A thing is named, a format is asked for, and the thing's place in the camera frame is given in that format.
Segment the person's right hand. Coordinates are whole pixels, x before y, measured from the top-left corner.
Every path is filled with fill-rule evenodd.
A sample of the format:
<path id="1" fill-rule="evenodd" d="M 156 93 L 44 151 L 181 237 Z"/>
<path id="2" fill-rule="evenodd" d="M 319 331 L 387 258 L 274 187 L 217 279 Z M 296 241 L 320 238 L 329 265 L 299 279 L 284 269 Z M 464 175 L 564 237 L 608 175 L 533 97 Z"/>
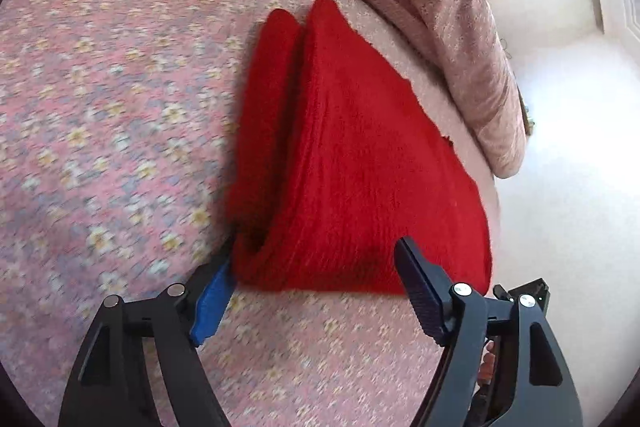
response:
<path id="1" fill-rule="evenodd" d="M 496 346 L 494 340 L 488 340 L 478 369 L 477 384 L 489 385 L 494 377 L 496 364 Z"/>

